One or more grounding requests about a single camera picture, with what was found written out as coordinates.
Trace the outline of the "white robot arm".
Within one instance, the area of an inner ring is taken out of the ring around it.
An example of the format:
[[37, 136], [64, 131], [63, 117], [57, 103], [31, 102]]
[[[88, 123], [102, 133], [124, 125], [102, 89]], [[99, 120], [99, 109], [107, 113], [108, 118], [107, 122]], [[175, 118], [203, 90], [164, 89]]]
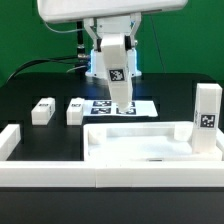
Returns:
[[93, 40], [89, 77], [124, 81], [136, 69], [135, 34], [142, 15], [183, 9], [188, 0], [37, 0], [45, 23], [82, 21]]

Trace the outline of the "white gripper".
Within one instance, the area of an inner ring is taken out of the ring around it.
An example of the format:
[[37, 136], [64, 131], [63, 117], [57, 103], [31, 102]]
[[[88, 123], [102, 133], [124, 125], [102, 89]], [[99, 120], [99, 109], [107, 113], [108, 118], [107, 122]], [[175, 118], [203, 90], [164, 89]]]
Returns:
[[98, 50], [99, 37], [94, 31], [94, 19], [108, 16], [130, 15], [131, 47], [136, 46], [135, 35], [141, 23], [141, 14], [179, 10], [188, 0], [37, 0], [40, 17], [50, 23], [83, 20], [84, 28]]

